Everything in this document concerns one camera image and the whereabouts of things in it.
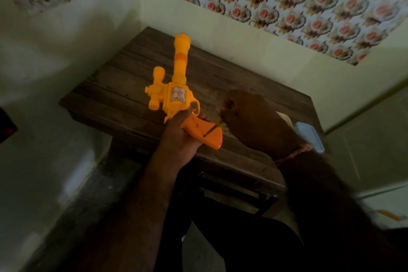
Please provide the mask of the person's right hand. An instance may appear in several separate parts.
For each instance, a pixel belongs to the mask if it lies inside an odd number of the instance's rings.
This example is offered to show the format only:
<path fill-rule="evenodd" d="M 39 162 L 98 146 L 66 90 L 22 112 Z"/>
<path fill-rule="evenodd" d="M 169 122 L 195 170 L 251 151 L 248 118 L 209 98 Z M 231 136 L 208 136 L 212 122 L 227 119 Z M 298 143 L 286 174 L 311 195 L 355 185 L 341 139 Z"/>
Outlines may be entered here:
<path fill-rule="evenodd" d="M 239 89 L 228 92 L 239 92 L 235 107 L 237 117 L 232 122 L 224 123 L 245 146 L 263 152 L 276 161 L 307 143 L 260 95 Z"/>

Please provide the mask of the person's left hand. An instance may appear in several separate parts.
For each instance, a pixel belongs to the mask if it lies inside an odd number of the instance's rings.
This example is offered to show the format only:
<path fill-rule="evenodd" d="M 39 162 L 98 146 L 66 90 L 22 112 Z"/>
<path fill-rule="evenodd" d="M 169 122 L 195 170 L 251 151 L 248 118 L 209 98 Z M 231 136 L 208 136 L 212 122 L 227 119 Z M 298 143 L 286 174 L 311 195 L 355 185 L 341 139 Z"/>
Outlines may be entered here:
<path fill-rule="evenodd" d="M 172 118 L 166 122 L 159 145 L 150 162 L 166 177 L 176 177 L 178 172 L 196 155 L 202 143 L 184 129 L 172 126 Z"/>

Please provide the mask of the orange toy gun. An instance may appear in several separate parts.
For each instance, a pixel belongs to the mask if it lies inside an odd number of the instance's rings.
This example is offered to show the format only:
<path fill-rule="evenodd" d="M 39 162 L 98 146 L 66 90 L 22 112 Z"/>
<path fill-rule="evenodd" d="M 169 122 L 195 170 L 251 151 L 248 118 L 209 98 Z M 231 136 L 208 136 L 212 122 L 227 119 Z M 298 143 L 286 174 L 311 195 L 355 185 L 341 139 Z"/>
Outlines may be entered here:
<path fill-rule="evenodd" d="M 162 109 L 166 114 L 164 123 L 170 120 L 180 110 L 193 108 L 181 128 L 202 144 L 218 150 L 222 146 L 222 128 L 217 128 L 207 137 L 203 137 L 215 123 L 199 118 L 200 103 L 186 84 L 186 68 L 191 40 L 186 34 L 178 34 L 174 40 L 174 68 L 171 81 L 164 83 L 165 69 L 157 66 L 153 69 L 153 83 L 145 88 L 145 93 L 150 97 L 148 108 L 150 110 Z"/>

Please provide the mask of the small yellow-handled screwdriver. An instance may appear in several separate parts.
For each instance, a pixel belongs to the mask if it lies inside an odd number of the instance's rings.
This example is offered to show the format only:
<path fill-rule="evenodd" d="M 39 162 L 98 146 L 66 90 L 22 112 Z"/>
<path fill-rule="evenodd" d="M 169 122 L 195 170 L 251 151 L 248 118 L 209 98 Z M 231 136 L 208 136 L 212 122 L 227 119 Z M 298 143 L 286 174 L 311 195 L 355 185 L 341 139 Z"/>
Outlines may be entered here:
<path fill-rule="evenodd" d="M 203 136 L 203 137 L 207 137 L 211 132 L 213 132 L 215 129 L 217 128 L 221 128 L 225 125 L 224 121 L 219 118 L 216 122 L 215 125 L 212 126 L 212 128 L 210 128 L 207 133 Z"/>

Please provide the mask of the person's right forearm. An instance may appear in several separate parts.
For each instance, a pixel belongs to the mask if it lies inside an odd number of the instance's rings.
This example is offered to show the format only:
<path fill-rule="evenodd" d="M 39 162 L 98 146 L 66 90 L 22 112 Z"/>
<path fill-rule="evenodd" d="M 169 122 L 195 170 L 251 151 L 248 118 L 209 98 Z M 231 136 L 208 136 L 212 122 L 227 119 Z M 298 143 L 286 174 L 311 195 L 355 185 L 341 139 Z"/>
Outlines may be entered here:
<path fill-rule="evenodd" d="M 408 272 L 400 251 L 314 151 L 272 153 L 288 188 L 309 263 L 317 271 Z"/>

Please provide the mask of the person's left forearm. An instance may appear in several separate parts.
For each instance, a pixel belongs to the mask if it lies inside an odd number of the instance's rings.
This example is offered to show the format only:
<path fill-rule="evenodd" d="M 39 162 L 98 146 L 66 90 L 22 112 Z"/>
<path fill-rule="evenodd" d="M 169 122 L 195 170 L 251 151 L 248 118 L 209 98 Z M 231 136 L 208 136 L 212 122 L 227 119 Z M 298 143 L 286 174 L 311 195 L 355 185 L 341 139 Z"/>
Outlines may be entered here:
<path fill-rule="evenodd" d="M 182 164 L 154 155 L 135 186 L 57 272 L 153 272 Z"/>

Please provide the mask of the white paper card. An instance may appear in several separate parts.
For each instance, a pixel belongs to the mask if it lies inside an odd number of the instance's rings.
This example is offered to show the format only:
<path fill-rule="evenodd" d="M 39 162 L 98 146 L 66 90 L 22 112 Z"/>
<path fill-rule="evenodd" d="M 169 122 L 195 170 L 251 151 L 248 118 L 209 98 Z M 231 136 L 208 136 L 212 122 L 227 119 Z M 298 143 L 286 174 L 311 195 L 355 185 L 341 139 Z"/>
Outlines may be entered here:
<path fill-rule="evenodd" d="M 292 120 L 290 119 L 290 117 L 284 113 L 281 112 L 276 112 L 292 129 L 294 129 Z"/>

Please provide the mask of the red thread wristband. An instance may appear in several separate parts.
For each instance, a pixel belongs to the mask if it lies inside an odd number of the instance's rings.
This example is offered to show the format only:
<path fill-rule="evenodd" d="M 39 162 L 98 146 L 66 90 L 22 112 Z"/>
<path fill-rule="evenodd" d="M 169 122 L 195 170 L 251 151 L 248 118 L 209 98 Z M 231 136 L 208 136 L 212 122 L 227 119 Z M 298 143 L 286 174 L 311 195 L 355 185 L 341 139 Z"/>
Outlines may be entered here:
<path fill-rule="evenodd" d="M 313 151 L 313 149 L 314 149 L 314 147 L 309 143 L 302 144 L 302 145 L 299 146 L 299 148 L 297 150 L 293 151 L 288 156 L 285 156 L 283 158 L 280 158 L 280 159 L 274 161 L 274 163 L 275 163 L 276 166 L 279 166 L 279 165 L 283 164 L 284 162 L 286 162 L 286 161 L 288 161 L 290 159 L 293 159 L 293 158 L 295 158 L 296 156 L 298 156 L 300 154 L 303 154 L 305 152 Z"/>

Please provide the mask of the light blue plastic box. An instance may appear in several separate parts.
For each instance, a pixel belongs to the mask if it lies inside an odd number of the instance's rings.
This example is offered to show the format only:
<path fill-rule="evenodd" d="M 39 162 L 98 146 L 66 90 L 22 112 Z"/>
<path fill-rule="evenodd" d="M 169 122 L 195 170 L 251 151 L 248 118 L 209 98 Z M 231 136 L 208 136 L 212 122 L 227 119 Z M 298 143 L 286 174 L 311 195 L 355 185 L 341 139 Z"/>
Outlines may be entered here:
<path fill-rule="evenodd" d="M 294 124 L 294 130 L 305 141 L 311 144 L 317 153 L 323 154 L 325 152 L 325 148 L 319 134 L 312 125 L 303 122 L 296 122 Z"/>

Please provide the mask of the person's dark trousers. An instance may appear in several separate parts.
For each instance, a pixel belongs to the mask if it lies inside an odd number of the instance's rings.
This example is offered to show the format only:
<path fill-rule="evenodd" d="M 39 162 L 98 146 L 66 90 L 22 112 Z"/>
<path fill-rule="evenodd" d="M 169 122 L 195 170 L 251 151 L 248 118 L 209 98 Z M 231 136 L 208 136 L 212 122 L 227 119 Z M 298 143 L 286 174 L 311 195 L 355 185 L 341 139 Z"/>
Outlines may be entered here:
<path fill-rule="evenodd" d="M 224 259 L 226 272 L 301 272 L 307 255 L 285 223 L 219 203 L 198 189 L 173 191 L 154 272 L 183 272 L 182 237 L 194 223 Z"/>

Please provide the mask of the dark object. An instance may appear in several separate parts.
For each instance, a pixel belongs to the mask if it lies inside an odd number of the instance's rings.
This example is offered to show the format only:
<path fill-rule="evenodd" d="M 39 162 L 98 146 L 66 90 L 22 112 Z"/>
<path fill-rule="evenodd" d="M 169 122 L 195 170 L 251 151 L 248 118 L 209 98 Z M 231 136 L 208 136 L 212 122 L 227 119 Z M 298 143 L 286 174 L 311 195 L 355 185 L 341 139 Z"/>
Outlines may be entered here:
<path fill-rule="evenodd" d="M 0 106 L 0 144 L 6 141 L 9 137 L 18 131 L 17 126 L 6 113 L 6 111 Z"/>

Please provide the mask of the orange stick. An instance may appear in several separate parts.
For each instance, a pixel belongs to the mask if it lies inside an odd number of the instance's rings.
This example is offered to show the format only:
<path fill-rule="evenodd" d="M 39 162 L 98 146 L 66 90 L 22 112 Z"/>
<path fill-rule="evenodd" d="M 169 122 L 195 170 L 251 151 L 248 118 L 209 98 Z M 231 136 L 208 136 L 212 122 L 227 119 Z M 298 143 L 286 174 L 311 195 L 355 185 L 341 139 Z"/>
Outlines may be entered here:
<path fill-rule="evenodd" d="M 404 221 L 406 219 L 404 215 L 397 215 L 387 210 L 375 210 L 375 212 L 397 222 Z"/>

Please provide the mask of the dark wooden table frame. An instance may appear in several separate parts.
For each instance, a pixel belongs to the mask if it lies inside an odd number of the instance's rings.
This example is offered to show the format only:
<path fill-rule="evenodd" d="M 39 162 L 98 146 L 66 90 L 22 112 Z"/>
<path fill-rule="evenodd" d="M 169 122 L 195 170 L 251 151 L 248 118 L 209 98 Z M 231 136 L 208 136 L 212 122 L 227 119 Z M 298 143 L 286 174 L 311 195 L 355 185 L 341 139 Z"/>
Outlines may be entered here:
<path fill-rule="evenodd" d="M 206 197 L 259 217 L 276 218 L 286 208 L 285 193 L 273 184 L 221 167 L 193 167 Z"/>

